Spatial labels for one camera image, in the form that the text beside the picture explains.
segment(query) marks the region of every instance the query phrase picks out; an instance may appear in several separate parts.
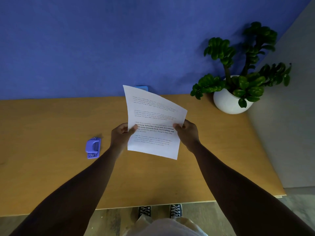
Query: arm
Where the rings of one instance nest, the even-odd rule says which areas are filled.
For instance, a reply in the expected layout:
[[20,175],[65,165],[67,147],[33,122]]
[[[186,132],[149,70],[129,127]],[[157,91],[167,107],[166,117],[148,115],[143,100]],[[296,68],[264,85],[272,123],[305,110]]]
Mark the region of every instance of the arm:
[[315,235],[284,204],[252,181],[231,169],[199,141],[195,124],[174,124],[182,143],[198,162],[201,173],[224,215],[238,236]]
[[71,178],[44,199],[12,232],[19,235],[84,235],[116,159],[137,126],[123,123],[112,130],[109,149],[88,168]]

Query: person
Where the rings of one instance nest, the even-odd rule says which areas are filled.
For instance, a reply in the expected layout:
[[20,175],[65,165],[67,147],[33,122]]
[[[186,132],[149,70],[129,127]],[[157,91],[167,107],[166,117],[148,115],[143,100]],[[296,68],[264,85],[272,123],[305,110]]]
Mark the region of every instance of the person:
[[[225,165],[204,147],[195,124],[185,120],[183,127],[178,124],[173,127],[181,142],[195,155],[210,191],[236,235],[315,235],[279,200]],[[11,236],[84,235],[115,161],[137,126],[127,130],[127,123],[113,129],[108,150],[45,198]],[[180,205],[171,210],[175,219],[152,222],[150,207],[140,207],[140,218],[127,235],[206,235],[198,226],[181,217]]]

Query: hand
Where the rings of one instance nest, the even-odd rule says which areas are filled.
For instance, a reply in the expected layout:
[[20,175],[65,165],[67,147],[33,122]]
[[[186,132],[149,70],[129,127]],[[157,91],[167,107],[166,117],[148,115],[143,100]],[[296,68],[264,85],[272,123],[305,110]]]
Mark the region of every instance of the hand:
[[192,152],[196,143],[200,143],[197,126],[185,119],[183,127],[180,127],[180,125],[177,123],[174,123],[173,127],[177,131],[181,142],[187,147],[189,151]]
[[112,130],[112,137],[111,137],[111,146],[110,148],[122,151],[128,144],[129,138],[132,134],[136,132],[138,129],[138,125],[134,125],[128,131],[128,123],[120,124],[118,127]]

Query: wooden table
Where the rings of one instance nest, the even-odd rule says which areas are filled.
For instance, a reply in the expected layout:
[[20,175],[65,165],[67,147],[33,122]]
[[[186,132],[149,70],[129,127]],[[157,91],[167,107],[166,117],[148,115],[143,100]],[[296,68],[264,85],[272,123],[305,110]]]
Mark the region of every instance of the wooden table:
[[[164,95],[186,108],[201,142],[272,195],[285,195],[246,113],[228,115],[209,98]],[[0,101],[0,216],[30,213],[61,184],[88,167],[85,144],[127,122],[124,97]],[[127,151],[117,160],[97,208],[215,200],[193,154],[178,160]]]

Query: sneaker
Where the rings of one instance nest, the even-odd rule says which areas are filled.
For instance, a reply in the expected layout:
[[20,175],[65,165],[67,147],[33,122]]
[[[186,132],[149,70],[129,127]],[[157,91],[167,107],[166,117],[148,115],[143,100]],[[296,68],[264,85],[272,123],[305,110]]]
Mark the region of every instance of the sneaker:
[[183,216],[183,209],[181,207],[181,204],[169,206],[169,217],[171,219],[176,218],[176,217],[182,217],[182,216]]
[[141,206],[138,208],[138,218],[144,214],[146,216],[151,217],[151,206]]

